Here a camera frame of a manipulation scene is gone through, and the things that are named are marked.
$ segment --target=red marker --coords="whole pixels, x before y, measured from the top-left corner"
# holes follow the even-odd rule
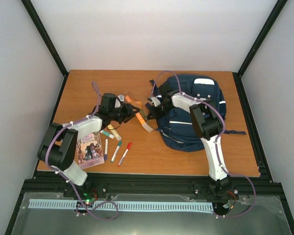
[[[132,142],[130,142],[130,143],[128,144],[128,146],[126,147],[126,151],[125,151],[125,153],[123,154],[123,156],[122,156],[122,158],[121,158],[121,160],[120,160],[118,166],[121,166],[121,164],[122,164],[122,162],[123,162],[123,160],[124,160],[124,158],[125,158],[125,156],[126,156],[128,150],[129,150],[129,148],[131,147],[131,145],[132,145]]]

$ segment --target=navy blue backpack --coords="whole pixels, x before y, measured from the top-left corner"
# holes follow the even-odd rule
[[[178,78],[183,92],[202,100],[206,100],[207,98],[213,99],[216,110],[225,119],[226,103],[222,91],[214,79],[193,74],[179,74]],[[178,90],[175,76],[169,77],[165,83],[169,84],[173,91]],[[157,86],[153,94],[162,102],[162,97]],[[180,108],[173,108],[167,115],[158,118],[157,124],[158,129],[156,130],[160,131],[162,139],[168,147],[184,152],[194,152],[204,149],[202,141],[193,130],[191,115],[188,112]],[[226,131],[225,134],[246,135],[245,132],[238,131]]]

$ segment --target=green marker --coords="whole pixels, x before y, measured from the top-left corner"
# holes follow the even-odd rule
[[[105,136],[114,139],[114,135],[110,134],[109,132],[106,132],[104,130],[100,131],[100,133],[104,134]]]
[[[119,144],[118,144],[118,146],[117,146],[117,148],[116,148],[116,151],[114,151],[114,154],[113,154],[113,157],[112,157],[112,159],[111,159],[111,162],[113,162],[113,161],[115,160],[115,158],[116,158],[116,156],[117,156],[117,153],[118,153],[118,151],[119,151],[119,149],[120,149],[121,143],[122,143],[122,141],[119,142]]]

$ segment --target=black metal frame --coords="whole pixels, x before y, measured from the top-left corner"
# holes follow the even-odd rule
[[[21,0],[26,10],[28,11],[31,19],[33,20],[37,30],[42,36],[46,46],[52,54],[56,64],[62,72],[64,79],[61,90],[54,107],[50,122],[53,121],[56,113],[62,92],[64,90],[69,73],[65,69],[50,37],[47,34],[39,16],[32,5],[30,0]],[[265,39],[273,23],[277,19],[279,13],[282,11],[287,0],[278,0],[270,13],[267,21],[265,22],[262,30],[256,38],[252,48],[250,49],[247,57],[245,58],[241,68],[236,73],[233,73],[233,78],[236,84],[238,96],[241,102],[242,110],[246,120],[247,129],[249,132],[251,144],[255,154],[255,159],[259,167],[261,176],[259,178],[252,178],[255,185],[257,195],[277,195],[280,197],[284,212],[286,214],[290,229],[294,234],[294,220],[286,200],[283,188],[280,183],[273,183],[272,176],[269,170],[267,159],[262,148],[262,144],[256,129],[256,125],[251,113],[251,109],[245,94],[244,86],[242,84],[242,76],[246,71],[248,65],[255,56],[258,48]],[[153,176],[153,175],[123,175],[123,174],[95,174],[89,173],[88,180],[95,182],[95,188],[99,197],[106,197],[107,194],[114,195],[118,193],[141,193],[141,194],[179,194],[186,195],[191,198],[205,199],[196,194],[195,189],[197,186],[206,184],[208,181],[207,176],[194,177],[194,176]],[[240,194],[251,195],[252,188],[250,184],[242,178],[233,178],[233,184],[236,185]],[[20,196],[15,205],[15,209],[11,216],[9,225],[6,230],[6,235],[12,233],[14,223],[16,221],[18,211],[25,192],[62,192],[69,197],[75,197],[72,188],[66,182],[53,172],[39,172],[35,170],[32,179],[25,180]]]

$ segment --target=backpack strap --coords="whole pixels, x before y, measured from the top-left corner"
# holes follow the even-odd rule
[[[150,110],[151,108],[151,104],[149,104],[148,102],[145,104],[145,106],[148,108],[148,110]]]
[[[225,133],[225,134],[247,135],[245,131],[235,131],[235,130],[230,130],[230,131],[225,130],[224,133]]]
[[[154,81],[153,79],[152,79],[152,80],[149,80],[149,82],[150,82],[152,85],[155,84],[155,81]],[[155,97],[161,95],[161,94],[160,94],[160,91],[159,91],[159,88],[157,87],[157,85],[155,85],[155,89],[153,90],[153,95],[154,95]]]

